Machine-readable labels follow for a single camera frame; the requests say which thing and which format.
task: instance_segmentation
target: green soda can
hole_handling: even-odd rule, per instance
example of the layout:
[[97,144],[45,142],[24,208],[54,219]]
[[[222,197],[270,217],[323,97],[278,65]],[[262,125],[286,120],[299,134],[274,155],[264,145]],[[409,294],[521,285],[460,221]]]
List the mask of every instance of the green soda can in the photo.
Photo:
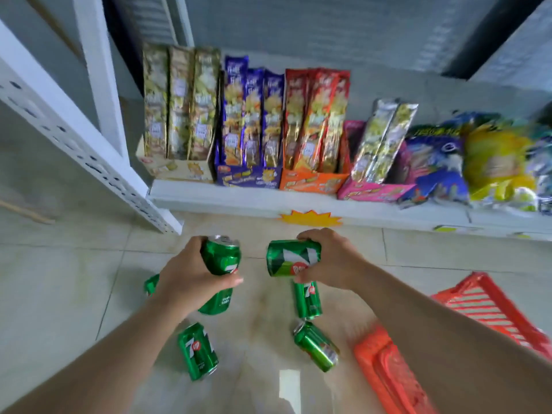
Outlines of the green soda can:
[[199,322],[190,325],[178,335],[178,346],[188,366],[191,380],[210,375],[219,364],[207,332]]
[[293,330],[293,341],[313,362],[327,372],[337,364],[339,349],[310,321],[301,321]]
[[322,246],[316,241],[283,239],[271,241],[267,249],[270,276],[294,276],[320,261]]
[[309,283],[295,283],[295,306],[299,318],[312,320],[322,315],[322,305],[318,294],[318,285],[315,281]]
[[[201,253],[207,269],[217,276],[236,271],[241,260],[239,242],[225,235],[210,236],[203,244]],[[230,306],[231,298],[232,288],[222,290],[209,299],[199,312],[206,315],[223,313]]]
[[151,294],[155,292],[155,288],[158,282],[159,282],[159,273],[147,279],[143,283],[143,291],[146,292],[146,296],[151,296]]

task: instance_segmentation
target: gold snack package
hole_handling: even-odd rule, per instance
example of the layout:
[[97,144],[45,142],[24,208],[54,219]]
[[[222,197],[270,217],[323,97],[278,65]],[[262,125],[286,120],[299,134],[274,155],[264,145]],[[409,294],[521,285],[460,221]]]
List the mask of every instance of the gold snack package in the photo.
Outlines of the gold snack package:
[[350,174],[354,181],[364,180],[375,165],[377,152],[397,108],[396,100],[377,99],[374,102],[372,116],[366,123],[361,144],[354,158],[353,170]]
[[188,159],[205,160],[215,135],[220,50],[197,48],[195,56]]
[[263,68],[250,68],[245,84],[244,161],[248,167],[260,165],[261,100]]
[[276,167],[280,155],[280,136],[283,121],[284,75],[266,70],[263,99],[263,165]]
[[367,173],[366,181],[380,184],[384,182],[395,160],[398,148],[412,124],[416,111],[418,111],[418,104],[416,103],[401,103],[398,105],[377,152],[376,163]]
[[224,60],[223,136],[221,162],[241,166],[243,162],[245,84],[248,57]]
[[169,133],[170,159],[186,159],[190,137],[191,89],[194,78],[194,49],[169,48]]
[[322,141],[322,153],[320,154],[320,173],[335,173],[337,171],[339,146],[343,134],[343,124],[347,103],[349,102],[350,72],[341,71],[337,83],[336,93],[329,110],[328,130]]
[[295,151],[293,170],[318,170],[321,140],[326,133],[329,111],[339,78],[339,71],[331,69],[316,71],[305,122]]
[[147,157],[167,157],[168,52],[161,45],[145,43],[142,50]]
[[286,69],[287,82],[284,120],[284,167],[293,169],[295,147],[299,140],[307,103],[307,69]]

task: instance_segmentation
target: left hand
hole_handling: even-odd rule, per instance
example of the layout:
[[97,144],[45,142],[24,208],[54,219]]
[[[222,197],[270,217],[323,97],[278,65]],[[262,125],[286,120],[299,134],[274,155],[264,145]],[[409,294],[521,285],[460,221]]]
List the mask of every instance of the left hand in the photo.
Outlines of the left hand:
[[207,270],[200,254],[206,239],[191,237],[184,249],[169,260],[159,274],[159,283],[151,297],[176,306],[182,319],[201,308],[215,293],[244,281],[237,271],[216,276]]

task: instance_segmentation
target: purple snack package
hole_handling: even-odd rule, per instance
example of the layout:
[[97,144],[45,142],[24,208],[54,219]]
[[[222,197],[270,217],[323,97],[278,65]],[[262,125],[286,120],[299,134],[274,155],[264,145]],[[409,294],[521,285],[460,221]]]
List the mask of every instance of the purple snack package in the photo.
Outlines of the purple snack package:
[[229,57],[224,60],[224,104],[221,161],[240,166],[244,154],[244,100],[249,58]]
[[266,70],[264,73],[263,136],[261,157],[263,166],[278,165],[281,125],[283,122],[284,75]]
[[244,113],[244,161],[248,167],[260,166],[260,133],[264,68],[247,70]]

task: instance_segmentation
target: right hand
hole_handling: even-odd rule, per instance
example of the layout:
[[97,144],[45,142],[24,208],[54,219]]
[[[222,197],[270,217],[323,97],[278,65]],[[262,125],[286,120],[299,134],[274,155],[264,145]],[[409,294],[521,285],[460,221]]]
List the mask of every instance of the right hand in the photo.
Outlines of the right hand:
[[352,289],[355,279],[367,261],[350,243],[333,229],[309,229],[297,239],[311,239],[322,246],[320,261],[295,275],[296,283],[320,281],[340,289]]

